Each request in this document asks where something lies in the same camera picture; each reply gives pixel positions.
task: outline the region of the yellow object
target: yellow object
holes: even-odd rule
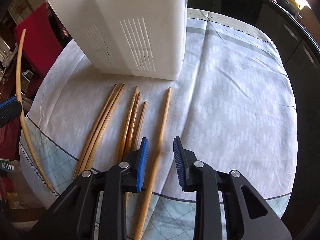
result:
[[[289,0],[290,2],[292,2],[295,6],[297,6],[298,8],[300,7],[300,5],[295,1],[295,0]]]
[[[8,192],[8,203],[9,203],[9,208],[15,209],[17,208],[17,204],[19,203],[18,200],[18,194],[16,192]]]

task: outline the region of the blue object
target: blue object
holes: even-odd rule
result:
[[[8,100],[4,101],[2,104],[0,104],[0,109],[7,104],[11,103],[12,101],[17,100],[17,96],[13,96],[12,98],[9,98]]]
[[[146,166],[148,160],[148,139],[143,137],[139,148],[140,161],[137,169],[137,191],[140,192],[143,186],[144,175],[146,173]]]

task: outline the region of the white tablecloth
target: white tablecloth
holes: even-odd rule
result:
[[[157,209],[165,205],[164,199],[194,204],[196,194],[184,193],[178,184],[172,149],[176,136],[185,149],[214,169],[239,170],[277,214],[283,214],[296,169],[297,117],[276,46],[255,27],[195,9],[188,10],[186,52],[176,81],[102,74],[73,40],[62,51],[27,117],[32,141],[56,196],[70,184],[82,147],[111,88],[122,82],[126,82],[126,89],[97,151],[96,171],[106,171],[116,163],[136,85],[140,102],[148,101],[141,137],[149,139],[152,159],[167,88],[173,89],[153,189],[156,200],[148,214],[151,221],[157,221],[157,214],[164,216]],[[37,174],[23,135],[20,159],[31,188],[46,207],[50,206],[56,196]],[[183,230],[189,234],[190,229]],[[156,236],[152,229],[148,232],[145,238]]]

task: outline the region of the wooden chopstick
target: wooden chopstick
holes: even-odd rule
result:
[[[139,137],[140,137],[141,128],[142,128],[142,124],[143,124],[144,115],[146,113],[147,105],[148,105],[148,101],[144,101],[143,107],[142,107],[142,112],[140,114],[140,118],[138,121],[137,131],[133,136],[133,140],[132,140],[132,144],[131,144],[131,151],[135,151],[138,149]]]
[[[99,114],[99,116],[97,117],[97,119],[96,119],[96,121],[95,121],[95,123],[94,123],[94,125],[93,125],[93,127],[92,127],[92,129],[91,129],[91,132],[90,132],[90,134],[89,134],[89,136],[88,136],[88,138],[87,138],[87,141],[86,141],[86,143],[85,143],[85,145],[84,145],[84,147],[83,147],[83,149],[82,149],[81,156],[80,156],[80,159],[79,159],[79,161],[78,161],[78,165],[77,165],[77,168],[76,168],[76,172],[75,172],[75,174],[74,174],[74,176],[73,176],[73,179],[75,179],[75,178],[78,177],[78,175],[79,175],[79,171],[80,171],[82,162],[83,162],[83,160],[84,160],[84,156],[85,156],[85,154],[86,154],[86,152],[87,152],[87,150],[88,150],[89,144],[90,144],[90,142],[91,142],[91,140],[92,140],[92,137],[93,137],[93,135],[94,135],[94,133],[95,133],[95,131],[96,131],[99,123],[101,122],[101,118],[102,118],[103,114],[105,113],[105,110],[107,109],[107,107],[108,107],[108,105],[109,105],[109,103],[110,103],[112,94],[113,94],[113,92],[116,90],[116,87],[117,87],[117,84],[114,85],[113,89],[112,89],[111,92],[109,93],[108,98],[107,98],[104,106],[102,107],[102,109],[101,109],[101,111],[100,111],[100,114]]]
[[[149,183],[148,183],[145,195],[144,195],[142,208],[141,208],[141,212],[140,212],[140,217],[139,217],[137,229],[136,229],[136,232],[134,235],[134,240],[141,239],[144,224],[146,222],[148,208],[149,208],[149,204],[150,204],[150,200],[151,200],[152,189],[153,189],[153,185],[154,185],[154,182],[156,179],[158,164],[159,164],[159,160],[160,160],[161,146],[162,146],[162,141],[164,138],[164,130],[165,130],[165,125],[167,122],[167,117],[168,117],[168,112],[169,112],[170,98],[171,98],[171,88],[168,89],[168,96],[167,96],[167,101],[165,104],[164,115],[163,115],[162,124],[161,124],[160,132],[159,132],[159,137],[158,137],[158,141],[157,141],[156,148],[155,148],[155,156],[154,156],[153,165],[152,165],[152,169],[151,169],[151,175],[150,175]]]
[[[25,35],[26,35],[26,30],[24,29],[22,31],[21,38],[20,38],[18,56],[17,56],[17,68],[16,68],[16,95],[17,95],[17,100],[21,103],[21,106],[22,106],[22,96],[21,96],[21,58],[22,58],[22,49],[23,49]],[[29,148],[29,152],[31,154],[33,162],[34,162],[36,168],[38,169],[40,175],[42,176],[42,178],[44,180],[44,183],[48,186],[48,188],[52,192],[54,192],[54,189],[53,189],[51,183],[49,182],[46,174],[44,173],[44,170],[43,170],[43,168],[41,166],[41,163],[38,160],[38,156],[36,155],[36,151],[33,148],[33,145],[32,145],[31,139],[30,139],[30,135],[29,135],[29,132],[28,132],[28,126],[27,126],[27,123],[26,123],[26,119],[24,117],[23,108],[22,108],[22,112],[20,114],[20,123],[21,123],[21,127],[22,127],[22,132],[23,132],[24,138],[26,140],[27,146]]]
[[[123,158],[123,155],[124,155],[125,142],[127,140],[128,129],[129,129],[129,125],[130,125],[130,119],[131,119],[134,103],[135,103],[135,100],[136,100],[136,97],[137,97],[137,91],[138,91],[138,87],[136,86],[136,89],[134,90],[134,94],[133,94],[133,97],[132,97],[131,105],[130,105],[130,108],[129,108],[129,112],[128,112],[128,115],[127,115],[127,120],[125,121],[125,124],[124,124],[124,130],[123,130],[123,133],[122,133],[122,138],[121,138],[118,157],[117,157],[117,162],[118,163],[122,161],[122,158]]]
[[[136,123],[136,117],[137,117],[138,106],[139,106],[139,101],[140,101],[140,95],[141,95],[141,93],[139,92],[137,99],[134,103],[134,109],[133,109],[133,113],[132,113],[131,120],[130,120],[130,126],[129,126],[129,130],[128,130],[127,140],[125,142],[123,159],[125,159],[126,156],[128,155],[128,153],[130,152],[133,131],[134,131],[135,123]]]
[[[106,130],[106,127],[107,127],[110,119],[111,119],[111,116],[112,116],[112,114],[113,114],[113,111],[114,111],[114,109],[116,108],[116,106],[117,106],[117,104],[118,104],[118,102],[119,102],[119,99],[120,99],[121,94],[122,94],[122,92],[123,92],[123,90],[124,90],[124,87],[125,87],[125,84],[122,84],[122,86],[121,86],[121,88],[120,88],[120,90],[119,90],[119,93],[117,94],[116,99],[114,100],[114,102],[113,102],[113,104],[112,104],[112,106],[111,106],[111,108],[110,108],[110,111],[109,111],[107,117],[105,118],[105,120],[104,120],[104,122],[103,122],[103,124],[102,124],[102,127],[101,127],[101,129],[100,129],[100,131],[99,131],[99,134],[98,134],[98,136],[97,136],[97,139],[96,139],[96,141],[94,142],[92,151],[90,152],[90,156],[89,156],[87,165],[86,165],[86,167],[85,167],[86,170],[90,170],[90,169],[92,168],[92,164],[93,164],[93,161],[94,161],[94,157],[95,157],[95,155],[96,155],[96,153],[97,153],[97,150],[98,150],[98,147],[99,147],[99,145],[100,145],[100,143],[101,143],[103,134],[104,134],[104,132],[105,132],[105,130]]]
[[[110,100],[110,103],[108,104],[107,109],[105,110],[103,116],[102,116],[101,119],[100,119],[99,125],[98,125],[97,129],[95,130],[94,135],[93,135],[93,137],[92,137],[92,139],[91,139],[91,142],[90,142],[90,144],[89,144],[89,146],[88,146],[87,152],[86,152],[86,154],[84,155],[84,159],[83,159],[83,161],[82,161],[82,164],[81,164],[81,167],[80,167],[80,170],[79,170],[79,175],[80,175],[80,173],[81,173],[82,171],[85,170],[85,167],[86,167],[86,165],[87,165],[89,156],[90,156],[91,151],[92,151],[92,149],[93,149],[93,145],[94,145],[94,143],[95,143],[95,141],[96,141],[96,139],[97,139],[97,137],[98,137],[98,135],[99,135],[99,132],[100,132],[100,130],[101,130],[101,127],[103,126],[103,123],[104,123],[105,119],[106,119],[107,116],[109,115],[109,111],[110,111],[110,109],[111,109],[114,101],[116,100],[119,92],[120,92],[121,90],[123,90],[123,86],[124,86],[124,83],[122,83],[121,87],[117,90],[117,92],[115,93],[115,95],[113,96],[113,98]]]

